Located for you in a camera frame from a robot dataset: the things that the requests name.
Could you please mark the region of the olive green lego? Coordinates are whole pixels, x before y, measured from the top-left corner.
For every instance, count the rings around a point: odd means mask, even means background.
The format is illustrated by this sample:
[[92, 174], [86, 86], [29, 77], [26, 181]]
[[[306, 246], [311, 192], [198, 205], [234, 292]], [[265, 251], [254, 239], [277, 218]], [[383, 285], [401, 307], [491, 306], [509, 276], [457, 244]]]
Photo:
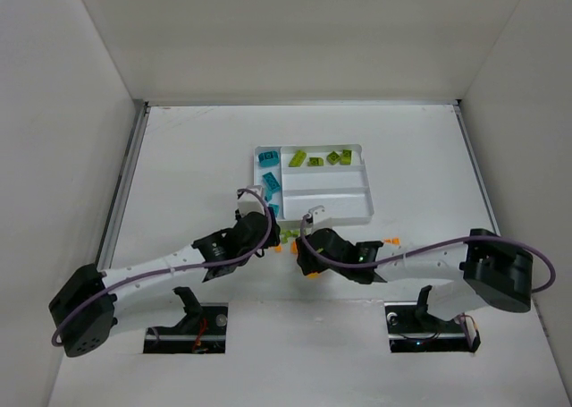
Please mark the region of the olive green lego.
[[307, 161], [308, 166], [323, 166], [324, 160], [321, 157], [310, 157]]

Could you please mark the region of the teal rounded lego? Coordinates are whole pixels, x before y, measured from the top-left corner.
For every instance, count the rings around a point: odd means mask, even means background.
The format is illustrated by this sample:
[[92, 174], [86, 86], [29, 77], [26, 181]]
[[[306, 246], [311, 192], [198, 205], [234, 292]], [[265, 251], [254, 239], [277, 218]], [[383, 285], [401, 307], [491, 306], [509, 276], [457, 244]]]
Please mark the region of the teal rounded lego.
[[261, 152], [257, 158], [261, 167], [272, 167], [280, 164], [280, 156], [276, 150]]

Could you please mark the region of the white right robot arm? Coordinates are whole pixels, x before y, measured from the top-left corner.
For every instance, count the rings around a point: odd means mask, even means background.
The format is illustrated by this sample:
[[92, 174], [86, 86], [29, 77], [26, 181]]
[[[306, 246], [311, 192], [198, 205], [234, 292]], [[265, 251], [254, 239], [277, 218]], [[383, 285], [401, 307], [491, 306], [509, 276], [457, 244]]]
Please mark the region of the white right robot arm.
[[306, 276], [331, 270], [364, 285], [429, 281], [417, 297], [418, 315], [450, 321], [486, 306], [511, 313], [531, 309], [532, 254], [484, 229], [418, 249], [352, 243], [331, 228], [301, 234], [296, 244]]

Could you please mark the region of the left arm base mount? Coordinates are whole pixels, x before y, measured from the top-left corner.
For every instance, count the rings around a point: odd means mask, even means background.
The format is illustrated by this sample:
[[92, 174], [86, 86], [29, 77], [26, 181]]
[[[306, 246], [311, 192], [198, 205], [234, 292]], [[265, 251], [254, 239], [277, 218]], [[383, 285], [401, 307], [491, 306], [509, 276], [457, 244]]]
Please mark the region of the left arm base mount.
[[189, 287], [173, 293], [182, 305], [182, 317], [171, 326], [146, 330], [145, 354], [224, 354], [229, 307], [227, 303], [200, 303]]

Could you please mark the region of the teal lego small brick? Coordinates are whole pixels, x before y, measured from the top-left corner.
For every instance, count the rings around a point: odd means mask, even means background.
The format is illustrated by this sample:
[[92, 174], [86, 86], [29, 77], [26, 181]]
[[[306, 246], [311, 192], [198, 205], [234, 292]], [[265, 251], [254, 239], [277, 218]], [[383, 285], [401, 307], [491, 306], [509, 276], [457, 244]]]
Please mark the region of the teal lego small brick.
[[271, 202], [273, 197], [278, 193], [279, 193], [279, 191], [266, 191], [265, 195], [264, 195], [265, 201]]

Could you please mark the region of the lime green lego plate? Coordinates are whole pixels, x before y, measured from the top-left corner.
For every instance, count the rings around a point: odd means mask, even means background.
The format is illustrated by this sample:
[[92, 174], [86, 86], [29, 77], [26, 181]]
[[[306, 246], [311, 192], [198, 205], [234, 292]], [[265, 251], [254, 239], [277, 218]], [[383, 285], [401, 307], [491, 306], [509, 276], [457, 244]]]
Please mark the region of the lime green lego plate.
[[293, 156], [291, 157], [288, 167], [292, 168], [301, 167], [305, 162], [306, 158], [307, 158], [307, 152], [302, 149], [298, 149], [294, 152]]

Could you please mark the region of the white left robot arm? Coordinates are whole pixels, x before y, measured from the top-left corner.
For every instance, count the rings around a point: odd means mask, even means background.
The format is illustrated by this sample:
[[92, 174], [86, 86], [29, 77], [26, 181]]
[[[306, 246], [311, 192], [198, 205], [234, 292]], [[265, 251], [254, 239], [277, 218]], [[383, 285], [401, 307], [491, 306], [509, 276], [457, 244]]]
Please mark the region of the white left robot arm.
[[209, 282], [233, 273], [280, 242], [273, 215], [250, 212], [225, 228], [160, 259], [101, 271], [77, 268], [48, 309], [55, 323], [51, 343], [69, 358], [94, 351], [110, 336], [146, 326], [196, 324], [201, 304], [190, 285], [203, 271]]

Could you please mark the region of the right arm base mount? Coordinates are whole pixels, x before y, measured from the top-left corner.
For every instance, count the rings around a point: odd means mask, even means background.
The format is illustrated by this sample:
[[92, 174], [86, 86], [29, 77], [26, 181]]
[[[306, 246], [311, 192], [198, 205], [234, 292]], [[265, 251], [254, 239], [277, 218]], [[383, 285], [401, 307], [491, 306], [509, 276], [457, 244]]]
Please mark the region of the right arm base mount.
[[426, 305], [430, 288], [424, 287], [416, 302], [384, 304], [391, 353], [476, 353], [481, 346], [481, 336], [475, 320], [466, 314], [449, 321], [430, 315]]

